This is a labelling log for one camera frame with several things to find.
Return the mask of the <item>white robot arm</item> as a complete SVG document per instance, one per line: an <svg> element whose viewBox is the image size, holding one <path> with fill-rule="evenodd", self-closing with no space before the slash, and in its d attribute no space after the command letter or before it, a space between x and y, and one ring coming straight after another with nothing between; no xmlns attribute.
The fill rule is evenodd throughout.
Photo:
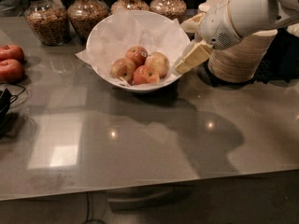
<svg viewBox="0 0 299 224"><path fill-rule="evenodd" d="M223 0L195 25L202 41L186 47L174 69L183 75L205 62L214 49L228 49L246 36L298 21L299 0Z"/></svg>

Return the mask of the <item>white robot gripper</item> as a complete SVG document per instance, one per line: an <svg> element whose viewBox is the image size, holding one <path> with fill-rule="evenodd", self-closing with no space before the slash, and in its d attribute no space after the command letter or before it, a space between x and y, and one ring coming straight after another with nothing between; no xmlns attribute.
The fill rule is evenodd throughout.
<svg viewBox="0 0 299 224"><path fill-rule="evenodd" d="M198 34L204 40L191 41L182 49L171 68L171 73L182 76L207 61L213 49L228 49L241 41L230 15L229 0L219 2L207 13L200 12L184 21L180 28L188 34Z"/></svg>

